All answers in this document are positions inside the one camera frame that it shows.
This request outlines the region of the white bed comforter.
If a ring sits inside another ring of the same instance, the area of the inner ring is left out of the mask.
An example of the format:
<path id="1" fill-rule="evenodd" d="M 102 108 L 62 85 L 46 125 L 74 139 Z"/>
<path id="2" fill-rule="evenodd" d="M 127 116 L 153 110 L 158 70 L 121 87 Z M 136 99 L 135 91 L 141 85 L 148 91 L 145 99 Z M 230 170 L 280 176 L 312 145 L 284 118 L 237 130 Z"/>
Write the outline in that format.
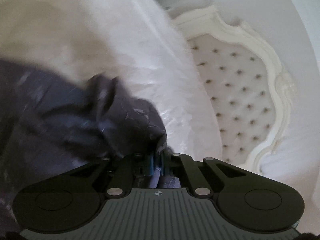
<path id="1" fill-rule="evenodd" d="M 175 152 L 195 160 L 222 155 L 189 46 L 154 0 L 1 0 L 1 57 L 80 86 L 96 74 L 118 77 L 154 104 Z"/>

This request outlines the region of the purple patterned hooded jacket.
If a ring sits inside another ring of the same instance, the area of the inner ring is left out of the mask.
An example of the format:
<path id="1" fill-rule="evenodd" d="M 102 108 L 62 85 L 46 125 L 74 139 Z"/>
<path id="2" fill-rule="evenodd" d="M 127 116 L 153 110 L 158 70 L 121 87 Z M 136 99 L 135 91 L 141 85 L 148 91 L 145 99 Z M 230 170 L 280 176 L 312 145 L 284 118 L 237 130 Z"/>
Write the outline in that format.
<path id="1" fill-rule="evenodd" d="M 82 89 L 36 66 L 1 60 L 1 235 L 19 232 L 20 189 L 104 158 L 139 155 L 138 187 L 174 187 L 160 161 L 172 153 L 157 109 L 101 74 Z"/>

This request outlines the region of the cream tufted headboard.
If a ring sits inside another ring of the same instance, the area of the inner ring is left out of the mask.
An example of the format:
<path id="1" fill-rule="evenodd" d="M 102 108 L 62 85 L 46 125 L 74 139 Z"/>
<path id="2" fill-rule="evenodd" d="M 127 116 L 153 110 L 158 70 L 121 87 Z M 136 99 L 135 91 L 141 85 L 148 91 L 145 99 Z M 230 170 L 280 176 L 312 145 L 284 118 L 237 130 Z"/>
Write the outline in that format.
<path id="1" fill-rule="evenodd" d="M 214 6 L 174 19 L 216 114 L 222 158 L 261 173 L 290 122 L 295 84 L 275 50 L 248 23 L 228 25 Z"/>

